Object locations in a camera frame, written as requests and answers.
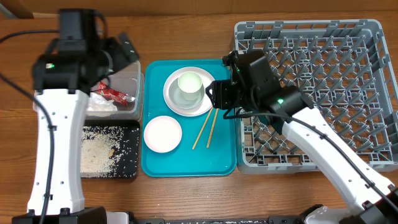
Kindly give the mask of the wooden chopstick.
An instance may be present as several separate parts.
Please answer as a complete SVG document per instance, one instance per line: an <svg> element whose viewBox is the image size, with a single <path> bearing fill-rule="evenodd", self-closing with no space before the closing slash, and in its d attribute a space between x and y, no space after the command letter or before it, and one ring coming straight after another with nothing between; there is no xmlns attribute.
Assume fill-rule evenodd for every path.
<svg viewBox="0 0 398 224"><path fill-rule="evenodd" d="M217 120L217 117L218 117L218 112L219 112L219 109L217 108L216 111L215 111L215 115L213 117L211 130L210 130L210 134L208 136L208 142L207 142L206 148L210 147L211 140L212 140L212 137L213 137L213 131L214 131L214 128L215 128L215 123L216 123L216 120Z"/></svg>
<svg viewBox="0 0 398 224"><path fill-rule="evenodd" d="M194 142L194 144L193 144L193 146L192 146L192 150L195 150L195 148L196 148L196 146L197 146L197 143L198 143L198 141L199 141L200 138L201 138L201 135L202 135L202 133L203 133L203 130L204 130L204 128L205 128L205 126L206 126L206 124L207 124L209 118L210 118L210 115L211 115L212 111L213 111L213 108L211 108L211 109L209 110L209 112L208 112L208 114L207 114L207 116L206 116L206 118L205 118L205 121L204 121L203 124L202 124L202 127L201 127L201 129L200 129L200 132L198 133L198 136L197 136L197 138L196 138L196 140L195 140L195 142Z"/></svg>

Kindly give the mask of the pale green cup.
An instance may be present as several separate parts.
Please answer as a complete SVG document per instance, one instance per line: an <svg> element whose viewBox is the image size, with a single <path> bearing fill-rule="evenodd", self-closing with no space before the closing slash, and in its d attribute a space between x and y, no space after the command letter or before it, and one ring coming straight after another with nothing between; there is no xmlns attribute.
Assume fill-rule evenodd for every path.
<svg viewBox="0 0 398 224"><path fill-rule="evenodd" d="M199 74L191 71L184 72L179 76L177 82L178 87L182 92L183 98L190 101L196 100L198 98L203 85L201 76L199 76Z"/></svg>

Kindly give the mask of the red snack wrapper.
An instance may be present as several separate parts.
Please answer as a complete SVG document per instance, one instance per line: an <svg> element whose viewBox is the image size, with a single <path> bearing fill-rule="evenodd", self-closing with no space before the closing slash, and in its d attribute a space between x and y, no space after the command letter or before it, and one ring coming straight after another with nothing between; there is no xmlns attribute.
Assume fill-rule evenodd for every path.
<svg viewBox="0 0 398 224"><path fill-rule="evenodd" d="M133 96L130 96L127 93L114 90L104 82L99 83L98 90L96 91L96 93L106 99L113 100L114 102L124 106L127 106L129 103L135 101L135 98Z"/></svg>

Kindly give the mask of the white napkin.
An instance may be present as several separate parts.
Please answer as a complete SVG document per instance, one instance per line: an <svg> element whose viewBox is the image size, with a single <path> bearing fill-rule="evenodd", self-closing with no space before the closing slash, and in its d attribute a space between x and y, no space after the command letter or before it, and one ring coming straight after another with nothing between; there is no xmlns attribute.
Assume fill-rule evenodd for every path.
<svg viewBox="0 0 398 224"><path fill-rule="evenodd" d="M97 93L91 93L87 111L117 111L114 100L107 100Z"/></svg>

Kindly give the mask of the small pink bowl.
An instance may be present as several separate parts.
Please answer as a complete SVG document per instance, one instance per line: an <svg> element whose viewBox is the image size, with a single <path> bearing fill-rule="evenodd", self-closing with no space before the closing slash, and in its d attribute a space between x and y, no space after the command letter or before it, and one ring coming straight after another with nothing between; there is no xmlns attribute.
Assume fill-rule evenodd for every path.
<svg viewBox="0 0 398 224"><path fill-rule="evenodd" d="M144 129L146 146L157 153L173 151L182 139L179 122L170 116L158 116L150 120Z"/></svg>

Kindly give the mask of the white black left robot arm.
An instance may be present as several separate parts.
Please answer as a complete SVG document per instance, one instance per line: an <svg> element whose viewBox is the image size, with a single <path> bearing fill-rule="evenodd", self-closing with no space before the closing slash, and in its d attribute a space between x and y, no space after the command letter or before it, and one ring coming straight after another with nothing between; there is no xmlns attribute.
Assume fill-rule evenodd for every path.
<svg viewBox="0 0 398 224"><path fill-rule="evenodd" d="M38 116L35 177L27 212L13 223L133 223L131 212L85 207L81 137L92 88L137 60L127 36L98 32L94 9L62 9L58 37L32 67Z"/></svg>

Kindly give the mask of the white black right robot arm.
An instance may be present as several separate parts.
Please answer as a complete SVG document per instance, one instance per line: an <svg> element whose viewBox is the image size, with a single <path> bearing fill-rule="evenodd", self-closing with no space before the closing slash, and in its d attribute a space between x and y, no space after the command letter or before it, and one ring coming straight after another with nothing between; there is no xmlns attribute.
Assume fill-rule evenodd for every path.
<svg viewBox="0 0 398 224"><path fill-rule="evenodd" d="M265 54L237 50L222 58L231 71L205 91L224 119L257 117L298 146L342 196L346 208L315 205L297 223L397 223L397 187L337 135L295 85L281 86Z"/></svg>

